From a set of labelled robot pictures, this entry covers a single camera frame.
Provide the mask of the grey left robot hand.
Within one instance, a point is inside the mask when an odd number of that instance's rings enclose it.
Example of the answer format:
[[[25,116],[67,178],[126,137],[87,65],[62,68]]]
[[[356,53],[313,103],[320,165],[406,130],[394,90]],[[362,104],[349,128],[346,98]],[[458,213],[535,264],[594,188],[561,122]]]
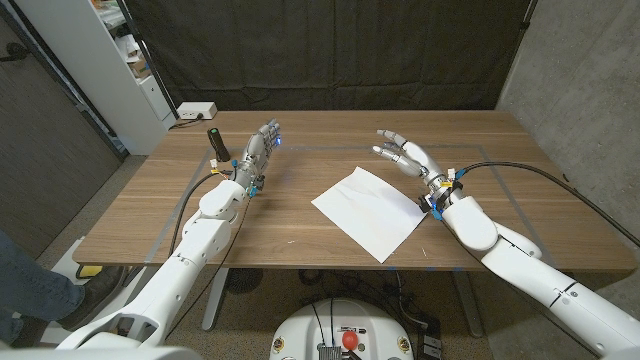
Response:
[[[254,197],[264,186],[264,172],[275,148],[281,144],[280,124],[272,118],[253,134],[234,166],[231,179],[241,185],[249,197]]]

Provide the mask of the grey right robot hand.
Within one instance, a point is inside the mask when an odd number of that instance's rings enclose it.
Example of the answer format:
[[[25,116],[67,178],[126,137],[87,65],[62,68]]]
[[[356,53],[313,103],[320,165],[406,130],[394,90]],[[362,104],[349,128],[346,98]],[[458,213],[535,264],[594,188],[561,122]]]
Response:
[[[372,151],[394,163],[405,175],[420,178],[428,191],[419,197],[420,208],[443,220],[443,212],[463,198],[456,173],[445,173],[426,150],[402,135],[382,129],[376,133],[387,141],[382,146],[373,146]]]

